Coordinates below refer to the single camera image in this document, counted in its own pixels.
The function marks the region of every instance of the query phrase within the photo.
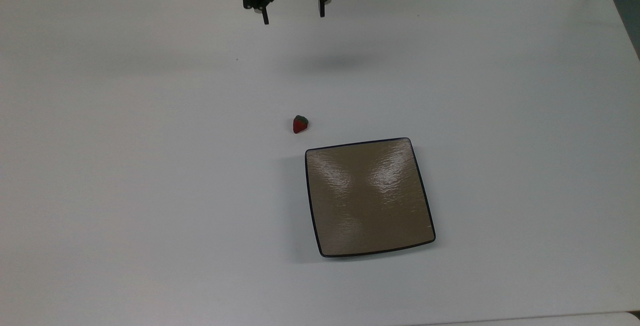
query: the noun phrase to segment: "white table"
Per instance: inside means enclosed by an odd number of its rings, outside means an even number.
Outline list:
[[[0,0],[3,325],[640,309],[640,62],[612,0],[277,0],[268,26],[201,1]],[[305,150],[392,137],[436,241],[322,258]]]

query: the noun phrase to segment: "toy strawberry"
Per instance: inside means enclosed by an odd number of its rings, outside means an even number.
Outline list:
[[[293,133],[303,132],[308,127],[309,127],[309,120],[306,117],[300,116],[298,114],[298,116],[296,116],[293,119]]]

